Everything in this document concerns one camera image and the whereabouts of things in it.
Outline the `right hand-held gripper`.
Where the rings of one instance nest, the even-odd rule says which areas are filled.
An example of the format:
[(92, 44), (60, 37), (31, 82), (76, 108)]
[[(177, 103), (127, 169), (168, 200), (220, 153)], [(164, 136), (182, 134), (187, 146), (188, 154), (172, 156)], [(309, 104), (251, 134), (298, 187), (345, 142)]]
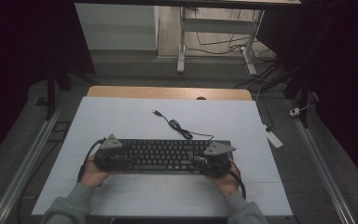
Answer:
[(231, 168), (230, 158), (236, 148), (230, 145), (212, 141), (195, 159), (196, 170), (202, 175), (220, 177)]

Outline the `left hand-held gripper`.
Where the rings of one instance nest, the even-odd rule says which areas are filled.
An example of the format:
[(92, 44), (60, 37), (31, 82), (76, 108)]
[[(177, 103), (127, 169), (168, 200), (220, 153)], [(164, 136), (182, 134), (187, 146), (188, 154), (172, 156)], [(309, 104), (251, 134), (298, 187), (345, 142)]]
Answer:
[(113, 134), (110, 134), (95, 153), (94, 163), (103, 171), (129, 170), (131, 159), (124, 157), (124, 153), (129, 149), (129, 146), (123, 145)]

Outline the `black computer keyboard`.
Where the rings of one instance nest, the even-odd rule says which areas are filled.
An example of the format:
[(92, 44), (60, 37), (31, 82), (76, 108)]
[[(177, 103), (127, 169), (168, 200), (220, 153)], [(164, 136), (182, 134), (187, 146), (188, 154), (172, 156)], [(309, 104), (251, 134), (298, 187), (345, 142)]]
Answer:
[[(201, 175), (195, 167), (199, 153), (212, 140), (120, 139), (130, 147), (124, 157), (131, 159), (129, 174)], [(228, 140), (215, 142), (230, 145)]]

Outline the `person's left hand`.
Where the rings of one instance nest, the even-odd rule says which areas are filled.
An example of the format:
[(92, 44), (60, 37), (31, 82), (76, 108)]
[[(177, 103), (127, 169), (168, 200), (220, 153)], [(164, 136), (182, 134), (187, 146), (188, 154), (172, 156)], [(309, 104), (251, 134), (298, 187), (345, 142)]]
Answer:
[(100, 170), (93, 160), (89, 160), (85, 164), (84, 174), (80, 178), (80, 182), (91, 189), (95, 189), (104, 182), (105, 179), (111, 175), (119, 175), (121, 171), (106, 172)]

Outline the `person's right hand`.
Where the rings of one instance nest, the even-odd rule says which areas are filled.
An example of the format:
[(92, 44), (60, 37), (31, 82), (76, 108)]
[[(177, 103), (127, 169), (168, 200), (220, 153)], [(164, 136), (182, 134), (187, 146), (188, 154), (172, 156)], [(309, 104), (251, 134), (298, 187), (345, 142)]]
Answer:
[(213, 183), (224, 198), (238, 192), (240, 189), (237, 180), (230, 174), (218, 178), (206, 175), (206, 178)]

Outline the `white table cover sheet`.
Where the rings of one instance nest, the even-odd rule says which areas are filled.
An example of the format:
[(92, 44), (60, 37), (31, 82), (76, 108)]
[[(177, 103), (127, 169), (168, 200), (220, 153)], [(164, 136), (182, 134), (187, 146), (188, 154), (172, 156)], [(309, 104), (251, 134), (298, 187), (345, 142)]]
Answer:
[[(241, 170), (246, 198), (266, 216), (292, 213), (253, 101), (82, 99), (69, 133), (34, 207), (42, 215), (66, 196), (90, 147), (109, 134), (127, 139), (177, 139), (176, 119), (199, 139), (228, 140)], [(102, 217), (225, 217), (215, 186), (202, 175), (115, 175), (97, 188), (92, 213)]]

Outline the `white power strip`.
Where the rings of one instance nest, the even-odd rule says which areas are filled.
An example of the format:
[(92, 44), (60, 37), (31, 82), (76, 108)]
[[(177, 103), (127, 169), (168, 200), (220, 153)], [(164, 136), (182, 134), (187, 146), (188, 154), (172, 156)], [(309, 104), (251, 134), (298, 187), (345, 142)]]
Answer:
[(280, 148), (283, 146), (282, 141), (271, 131), (270, 127), (265, 126), (265, 131), (266, 131), (266, 137), (267, 137), (269, 143), (274, 148)]

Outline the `wooden table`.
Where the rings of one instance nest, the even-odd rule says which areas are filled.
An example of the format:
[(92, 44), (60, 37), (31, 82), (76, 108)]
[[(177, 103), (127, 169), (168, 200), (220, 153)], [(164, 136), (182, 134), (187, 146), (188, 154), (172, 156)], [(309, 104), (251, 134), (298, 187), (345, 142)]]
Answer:
[(168, 88), (168, 87), (130, 87), (130, 86), (92, 86), (88, 97), (119, 97), (146, 99), (200, 99), (251, 101), (247, 90)]

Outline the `black metal stand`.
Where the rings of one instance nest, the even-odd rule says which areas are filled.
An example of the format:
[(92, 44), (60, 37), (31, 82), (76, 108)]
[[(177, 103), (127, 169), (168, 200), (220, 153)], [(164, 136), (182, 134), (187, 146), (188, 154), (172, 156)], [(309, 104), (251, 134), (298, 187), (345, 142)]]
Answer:
[(88, 76), (86, 73), (81, 72), (74, 66), (68, 63), (53, 63), (50, 62), (47, 71), (47, 83), (48, 83), (48, 113), (46, 120), (52, 118), (53, 113), (56, 110), (56, 91), (55, 84), (58, 84), (63, 91), (69, 91), (72, 89), (72, 82), (69, 75), (73, 74), (89, 83), (91, 86), (98, 85), (98, 82)]
[(294, 99), (300, 93), (300, 106), (299, 106), (299, 120), (302, 125), (307, 128), (307, 109), (309, 103), (310, 92), (310, 71), (305, 63), (300, 63), (295, 69), (291, 71), (292, 78), (289, 81), (283, 94), (286, 99)]

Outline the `white cabinet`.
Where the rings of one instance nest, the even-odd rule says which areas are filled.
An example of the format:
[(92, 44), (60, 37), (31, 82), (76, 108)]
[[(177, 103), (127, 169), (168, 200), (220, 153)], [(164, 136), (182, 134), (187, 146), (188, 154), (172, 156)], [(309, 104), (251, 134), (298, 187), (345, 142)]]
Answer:
[(156, 50), (158, 7), (75, 3), (89, 49)]

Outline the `dark curtain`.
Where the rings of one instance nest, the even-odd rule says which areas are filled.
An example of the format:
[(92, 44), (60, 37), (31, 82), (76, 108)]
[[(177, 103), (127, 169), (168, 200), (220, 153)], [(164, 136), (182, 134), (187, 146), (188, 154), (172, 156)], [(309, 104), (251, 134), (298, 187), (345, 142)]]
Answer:
[(0, 0), (0, 144), (27, 102), (29, 88), (53, 74), (95, 72), (76, 0)]
[(313, 91), (316, 112), (358, 168), (358, 0), (300, 0), (264, 13), (257, 35), (293, 75), (284, 95)]

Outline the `aluminium rail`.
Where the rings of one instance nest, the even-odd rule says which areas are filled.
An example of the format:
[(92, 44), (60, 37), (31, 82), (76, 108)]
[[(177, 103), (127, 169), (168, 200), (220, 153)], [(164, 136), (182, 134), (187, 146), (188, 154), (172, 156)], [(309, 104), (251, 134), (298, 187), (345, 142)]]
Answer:
[(356, 224), (354, 215), (349, 208), (349, 205), (342, 194), (340, 188), (338, 187), (334, 177), (330, 173), (330, 170), (327, 167), (327, 164), (324, 161), (323, 155), (319, 151), (319, 148), (316, 145), (310, 131), (306, 128), (303, 123), (297, 119), (296, 120), (297, 129), (308, 149), (310, 157), (315, 165), (315, 168), (324, 183), (324, 188), (329, 194), (332, 204), (334, 205), (337, 215), (341, 220), (342, 224)]
[(36, 139), (25, 154), (20, 167), (9, 182), (7, 189), (0, 200), (0, 224), (5, 224), (21, 191), (25, 188), (27, 179), (34, 168), (43, 146), (47, 142), (48, 136), (51, 133), (57, 118), (62, 112), (62, 108), (62, 103), (57, 103), (55, 110), (52, 112), (50, 118), (43, 123), (41, 130), (37, 133)]

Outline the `white metal desk frame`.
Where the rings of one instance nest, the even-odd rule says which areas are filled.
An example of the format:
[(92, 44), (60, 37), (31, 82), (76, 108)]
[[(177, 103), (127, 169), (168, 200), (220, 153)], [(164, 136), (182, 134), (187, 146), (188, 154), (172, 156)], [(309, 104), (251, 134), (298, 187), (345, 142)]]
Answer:
[(251, 21), (230, 21), (216, 19), (187, 18), (186, 9), (180, 7), (180, 42), (178, 48), (177, 72), (183, 74), (185, 71), (185, 36), (186, 32), (217, 33), (217, 34), (240, 34), (248, 35), (245, 47), (240, 47), (240, 52), (245, 60), (249, 75), (255, 75), (255, 65), (251, 59), (251, 50), (256, 34), (261, 23), (264, 11), (257, 10)]

